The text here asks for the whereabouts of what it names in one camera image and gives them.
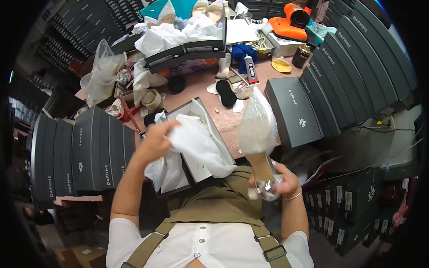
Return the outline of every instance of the apron strap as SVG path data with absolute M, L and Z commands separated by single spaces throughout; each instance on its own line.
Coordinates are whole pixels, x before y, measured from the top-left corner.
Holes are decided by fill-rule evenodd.
M 143 268 L 152 252 L 157 248 L 162 240 L 168 237 L 169 231 L 176 223 L 162 222 L 155 230 L 146 238 L 136 250 L 131 254 L 129 259 L 122 264 L 122 268 Z
M 264 251 L 265 260 L 269 262 L 271 268 L 291 268 L 284 246 L 278 244 L 267 228 L 255 225 L 251 225 L 251 227 L 255 234 L 255 241 Z

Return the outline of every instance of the blue cloth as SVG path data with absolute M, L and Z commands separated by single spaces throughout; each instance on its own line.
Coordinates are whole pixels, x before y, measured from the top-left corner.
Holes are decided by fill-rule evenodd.
M 258 63 L 258 51 L 254 50 L 251 45 L 233 45 L 231 57 L 240 64 L 239 73 L 243 75 L 247 74 L 246 64 L 244 63 L 246 54 L 252 57 L 254 63 Z

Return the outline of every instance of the olive apron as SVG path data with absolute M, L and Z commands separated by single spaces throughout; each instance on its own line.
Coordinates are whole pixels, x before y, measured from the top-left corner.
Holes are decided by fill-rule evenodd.
M 249 200 L 248 179 L 253 173 L 249 166 L 239 166 L 224 178 L 223 186 L 208 187 L 199 193 L 169 202 L 171 215 L 166 218 L 123 263 L 123 268 L 143 268 L 155 248 L 168 237 L 176 223 L 246 223 L 255 234 L 255 243 L 271 268 L 291 268 L 283 245 L 272 237 L 261 215 L 262 200 Z

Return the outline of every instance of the pink table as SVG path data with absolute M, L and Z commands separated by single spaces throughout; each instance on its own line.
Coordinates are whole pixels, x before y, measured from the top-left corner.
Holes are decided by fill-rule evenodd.
M 300 76 L 302 74 L 303 69 L 298 69 L 292 65 L 292 57 L 287 57 L 286 61 L 289 62 L 289 64 L 292 66 L 292 72 L 290 74 L 283 74 L 274 70 L 274 68 L 271 66 L 270 60 L 266 60 L 256 64 L 256 73 L 260 81 L 260 84 L 257 85 L 257 87 L 260 91 L 264 92 L 267 80 L 270 78 L 294 77 Z M 224 139 L 225 144 L 230 150 L 232 156 L 234 157 L 234 159 L 237 159 L 244 156 L 239 152 L 239 146 L 237 141 L 238 130 L 244 109 L 240 113 L 233 113 L 232 108 L 227 109 L 222 105 L 217 95 L 211 94 L 207 91 L 207 87 L 215 83 L 215 76 L 217 71 L 217 68 L 213 68 L 210 70 L 197 72 L 185 76 L 186 88 L 180 94 L 170 94 L 167 89 L 167 86 L 159 87 L 157 88 L 157 90 L 160 93 L 167 93 L 167 96 L 164 100 L 164 108 L 167 111 L 172 111 L 173 109 L 187 103 L 191 99 L 200 97 L 214 124 L 219 130 L 219 133 Z M 76 96 L 80 99 L 86 98 L 82 90 L 76 93 Z M 140 116 L 140 113 L 136 114 L 134 116 L 134 119 L 136 120 L 136 123 L 140 127 L 140 129 L 145 132 L 146 127 L 143 123 L 143 118 Z M 129 126 L 132 129 L 136 129 L 132 121 L 126 122 L 125 125 Z M 138 133 L 136 133 L 136 145 L 139 144 L 139 142 L 140 137 Z M 277 138 L 276 145 L 280 145 L 279 138 Z

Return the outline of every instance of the hand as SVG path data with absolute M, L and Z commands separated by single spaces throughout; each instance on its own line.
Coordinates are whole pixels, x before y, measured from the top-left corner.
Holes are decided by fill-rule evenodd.
M 274 185 L 273 191 L 283 194 L 285 198 L 292 198 L 299 194 L 301 191 L 301 183 L 298 177 L 293 174 L 285 165 L 276 162 L 277 174 L 283 175 L 283 183 L 280 185 Z M 255 186 L 255 176 L 252 174 L 249 179 L 251 187 Z
M 167 134 L 174 126 L 181 124 L 176 120 L 168 121 L 164 124 L 151 124 L 148 127 L 146 138 L 139 145 L 136 151 L 138 159 L 145 165 L 163 157 L 170 149 L 171 143 Z

